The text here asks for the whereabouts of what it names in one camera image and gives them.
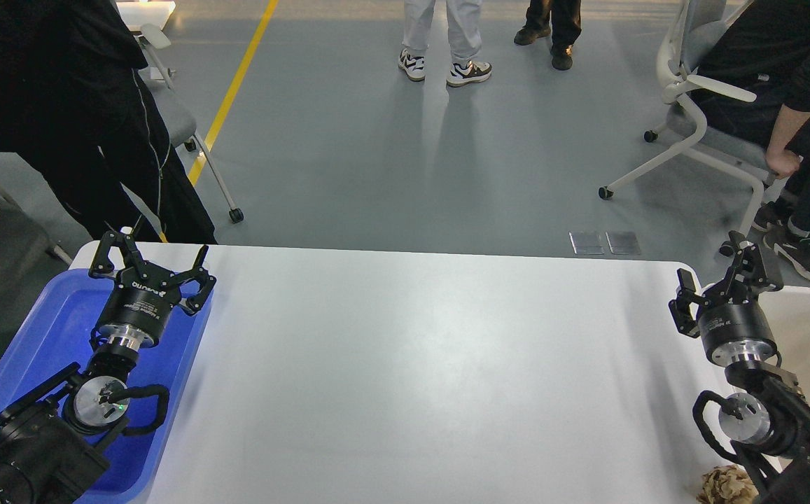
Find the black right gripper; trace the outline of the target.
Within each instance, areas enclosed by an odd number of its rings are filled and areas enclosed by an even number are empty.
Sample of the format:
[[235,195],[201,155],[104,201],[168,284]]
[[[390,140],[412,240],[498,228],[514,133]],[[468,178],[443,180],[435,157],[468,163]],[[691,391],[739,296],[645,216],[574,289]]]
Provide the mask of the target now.
[[[706,287],[704,297],[698,294],[692,272],[676,270],[676,297],[669,303],[676,330],[691,338],[700,336],[706,358],[718,366],[776,356],[777,345],[759,304],[761,293],[783,289],[775,253],[762,252],[743,233],[729,232],[721,254],[731,256],[731,265],[721,283]],[[692,305],[702,306],[698,320]]]

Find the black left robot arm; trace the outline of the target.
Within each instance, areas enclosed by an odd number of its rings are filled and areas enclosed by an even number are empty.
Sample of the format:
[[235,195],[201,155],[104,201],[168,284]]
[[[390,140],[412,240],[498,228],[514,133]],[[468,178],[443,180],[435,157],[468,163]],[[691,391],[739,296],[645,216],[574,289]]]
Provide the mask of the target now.
[[194,316],[216,278],[204,267],[173,272],[143,258],[132,235],[107,233],[89,275],[113,289],[91,331],[88,364],[68,364],[0,412],[0,503],[72,503],[109,469],[107,447],[148,436],[167,420],[170,389],[130,386],[140,351],[156,347],[170,315]]

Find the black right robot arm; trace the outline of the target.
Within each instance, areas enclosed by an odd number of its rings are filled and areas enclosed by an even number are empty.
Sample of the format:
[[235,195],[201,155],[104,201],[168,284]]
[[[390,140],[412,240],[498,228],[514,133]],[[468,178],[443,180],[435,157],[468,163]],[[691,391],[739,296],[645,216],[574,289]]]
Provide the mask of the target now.
[[698,291],[680,269],[669,310],[680,334],[698,338],[706,359],[738,391],[702,391],[692,417],[722,459],[742,465],[759,503],[810,503],[810,405],[794,373],[772,365],[779,357],[759,296],[779,291],[776,261],[743,233],[729,232],[720,252],[732,259],[721,281]]

